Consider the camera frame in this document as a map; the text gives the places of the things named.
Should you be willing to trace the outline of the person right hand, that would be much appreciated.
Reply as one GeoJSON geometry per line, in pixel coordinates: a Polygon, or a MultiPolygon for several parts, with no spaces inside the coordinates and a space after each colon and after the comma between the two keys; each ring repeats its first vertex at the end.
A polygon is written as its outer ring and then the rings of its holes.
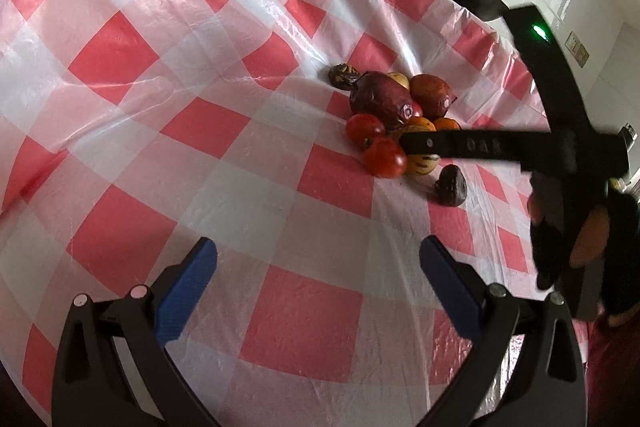
{"type": "Polygon", "coordinates": [[[629,194],[613,192],[584,221],[572,249],[549,227],[535,195],[527,202],[537,286],[547,289],[560,270],[602,262],[598,300],[610,327],[620,327],[639,313],[639,205],[629,194]]]}

